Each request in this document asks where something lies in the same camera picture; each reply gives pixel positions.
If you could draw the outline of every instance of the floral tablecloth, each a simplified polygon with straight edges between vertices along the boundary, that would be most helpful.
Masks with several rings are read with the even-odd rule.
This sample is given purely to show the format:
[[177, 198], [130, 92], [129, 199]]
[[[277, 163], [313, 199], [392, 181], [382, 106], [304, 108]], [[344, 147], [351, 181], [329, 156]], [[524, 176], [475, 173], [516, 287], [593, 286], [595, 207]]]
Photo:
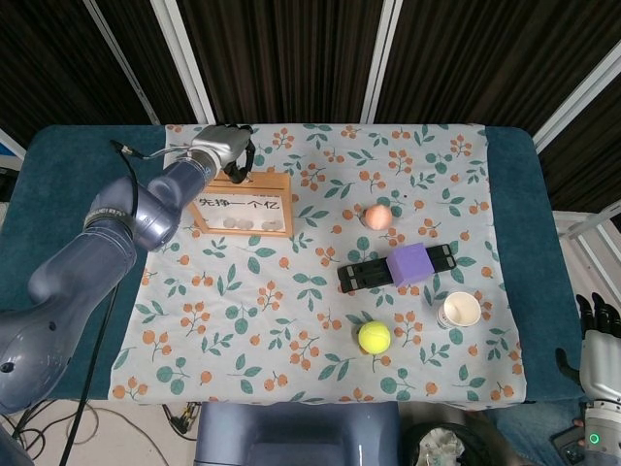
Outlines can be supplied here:
[[[418, 400], [479, 409], [524, 400], [526, 380], [496, 249], [487, 140], [476, 125], [260, 124], [255, 170], [292, 177], [290, 239], [204, 235], [186, 212], [150, 253], [110, 397], [139, 403]], [[167, 144], [202, 129], [169, 125]], [[359, 221], [375, 203], [393, 226]], [[337, 268], [423, 242], [450, 244], [458, 267], [416, 285], [339, 291]], [[481, 321], [443, 330], [456, 290]], [[390, 328], [381, 355], [356, 329]]]

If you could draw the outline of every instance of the table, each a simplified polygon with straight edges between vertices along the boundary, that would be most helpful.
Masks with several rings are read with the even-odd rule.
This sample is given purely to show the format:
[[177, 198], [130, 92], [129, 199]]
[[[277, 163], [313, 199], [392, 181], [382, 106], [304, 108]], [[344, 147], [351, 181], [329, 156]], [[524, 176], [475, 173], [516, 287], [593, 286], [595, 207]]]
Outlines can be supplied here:
[[[579, 355], [579, 325], [532, 141], [526, 133], [511, 128], [487, 128], [487, 137], [498, 253], [503, 260], [509, 303], [521, 333], [527, 398], [574, 397], [579, 394], [578, 389], [556, 371], [553, 351], [556, 347], [566, 348], [575, 364]], [[31, 145], [0, 236], [3, 307], [27, 306], [25, 283], [32, 271], [80, 230], [82, 213], [88, 210], [100, 186], [124, 175], [122, 165], [110, 156], [111, 138], [144, 152], [160, 149], [164, 144], [162, 127], [53, 126], [40, 133]], [[140, 164], [137, 169], [146, 182], [160, 172], [160, 162]], [[69, 190], [67, 176], [72, 173], [78, 176], [72, 183], [74, 189]], [[42, 225], [52, 222], [54, 234], [42, 241]], [[532, 245], [539, 245], [539, 249], [533, 250]], [[91, 390], [93, 398], [107, 396], [110, 368], [125, 332], [144, 260], [145, 255], [141, 254], [139, 264], [120, 288], [118, 312], [105, 340]], [[52, 396], [79, 396], [90, 357], [88, 348], [102, 312], [100, 306], [93, 314], [68, 372]]]

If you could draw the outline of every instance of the robotic hand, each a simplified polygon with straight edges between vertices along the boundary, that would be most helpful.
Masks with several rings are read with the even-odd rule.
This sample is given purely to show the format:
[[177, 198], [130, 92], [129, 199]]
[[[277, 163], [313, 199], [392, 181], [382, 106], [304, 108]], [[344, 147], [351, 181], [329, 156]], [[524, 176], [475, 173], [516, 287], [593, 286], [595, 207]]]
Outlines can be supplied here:
[[[34, 306], [0, 315], [0, 414], [49, 395], [90, 314], [134, 266], [136, 245], [155, 250], [167, 243], [183, 208], [220, 168], [234, 183], [245, 178], [254, 149], [250, 135], [249, 127], [208, 126], [147, 188], [125, 177], [100, 191], [83, 232], [30, 278]], [[245, 150], [246, 166], [238, 169]]]
[[594, 400], [585, 413], [585, 463], [621, 465], [621, 317], [602, 296], [593, 293], [594, 308], [576, 295], [582, 323], [580, 370], [571, 368], [556, 350], [561, 372]]

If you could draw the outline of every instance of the gray chair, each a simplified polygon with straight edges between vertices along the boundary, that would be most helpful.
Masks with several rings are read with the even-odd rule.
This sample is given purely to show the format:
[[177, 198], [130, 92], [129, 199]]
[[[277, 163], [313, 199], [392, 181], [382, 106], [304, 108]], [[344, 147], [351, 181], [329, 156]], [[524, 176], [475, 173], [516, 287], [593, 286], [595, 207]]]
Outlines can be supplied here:
[[195, 466], [398, 466], [397, 403], [203, 403]]

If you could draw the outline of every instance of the orange ball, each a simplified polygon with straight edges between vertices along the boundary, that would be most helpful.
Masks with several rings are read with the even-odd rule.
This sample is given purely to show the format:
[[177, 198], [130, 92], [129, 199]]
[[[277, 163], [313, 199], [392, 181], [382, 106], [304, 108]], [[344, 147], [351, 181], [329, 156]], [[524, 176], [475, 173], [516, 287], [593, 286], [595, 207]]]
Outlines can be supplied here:
[[392, 224], [392, 212], [386, 206], [375, 204], [365, 212], [365, 223], [372, 230], [385, 230]]

